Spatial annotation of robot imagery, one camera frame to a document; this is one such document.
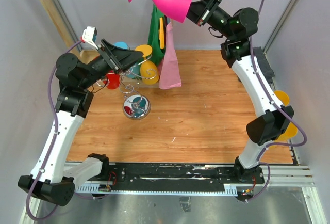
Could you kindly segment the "blue plastic wine glass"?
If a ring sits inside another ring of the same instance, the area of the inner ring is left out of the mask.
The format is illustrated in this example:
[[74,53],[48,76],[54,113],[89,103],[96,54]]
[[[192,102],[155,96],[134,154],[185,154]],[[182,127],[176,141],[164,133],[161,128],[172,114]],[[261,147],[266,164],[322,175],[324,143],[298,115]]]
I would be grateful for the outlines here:
[[[116,42],[113,45],[122,49],[130,50],[130,47],[125,42],[122,41]],[[132,64],[132,62],[129,59],[124,59],[124,65],[125,66],[131,65],[131,67],[126,70],[125,75],[127,78],[134,79],[140,75],[140,65],[138,62]]]

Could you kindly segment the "red plastic wine glass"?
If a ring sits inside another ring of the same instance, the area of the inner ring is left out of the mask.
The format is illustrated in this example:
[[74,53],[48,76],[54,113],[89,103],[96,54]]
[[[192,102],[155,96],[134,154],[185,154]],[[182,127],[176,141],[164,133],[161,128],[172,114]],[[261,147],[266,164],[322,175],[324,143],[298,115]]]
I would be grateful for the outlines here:
[[120,84],[120,77],[118,74],[115,74],[113,71],[110,71],[107,75],[107,88],[111,90],[115,90],[119,87]]

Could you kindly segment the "yellow wine glass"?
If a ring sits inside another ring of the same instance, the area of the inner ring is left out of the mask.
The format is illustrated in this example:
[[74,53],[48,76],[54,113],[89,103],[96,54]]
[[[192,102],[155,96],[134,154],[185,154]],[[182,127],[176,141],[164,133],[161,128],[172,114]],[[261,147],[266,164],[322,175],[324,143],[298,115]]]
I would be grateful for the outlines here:
[[143,54],[143,62],[139,63],[140,77],[144,84],[153,85],[159,81],[159,74],[156,65],[150,61],[153,49],[150,45],[144,44],[135,48]]
[[290,98],[289,98],[289,96],[284,91],[275,90],[274,93],[277,96],[277,98],[283,103],[284,106],[288,106],[289,105]]
[[291,138],[295,137],[297,134],[298,134],[298,128],[292,122],[290,122],[284,133],[281,134],[279,138],[274,141],[274,143],[288,144],[288,141]]

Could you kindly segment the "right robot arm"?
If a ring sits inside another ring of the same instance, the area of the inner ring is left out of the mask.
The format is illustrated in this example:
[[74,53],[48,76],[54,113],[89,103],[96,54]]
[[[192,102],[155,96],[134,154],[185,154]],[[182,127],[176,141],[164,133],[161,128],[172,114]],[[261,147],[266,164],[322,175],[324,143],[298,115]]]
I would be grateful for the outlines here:
[[286,131],[294,111],[275,95],[253,55],[250,36],[258,30],[258,11],[247,7],[230,15],[219,4],[220,0],[192,2],[187,18],[198,26],[209,24],[226,38],[222,58],[243,83],[255,109],[256,119],[246,126],[248,142],[230,174],[244,183],[256,173],[263,149]]

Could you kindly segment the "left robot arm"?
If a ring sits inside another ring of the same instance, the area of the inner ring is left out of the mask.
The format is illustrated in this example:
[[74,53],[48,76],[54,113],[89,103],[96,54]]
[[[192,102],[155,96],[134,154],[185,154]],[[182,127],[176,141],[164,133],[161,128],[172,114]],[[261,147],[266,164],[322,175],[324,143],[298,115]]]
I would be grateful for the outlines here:
[[52,103],[53,126],[44,149],[29,175],[19,178],[18,187],[34,197],[65,206],[76,188],[90,178],[110,176],[109,158],[92,153],[79,165],[65,170],[64,165],[75,135],[87,116],[94,93],[89,87],[113,72],[124,73],[143,58],[141,51],[117,47],[101,40],[98,56],[88,64],[70,51],[58,57],[55,76],[60,93]]

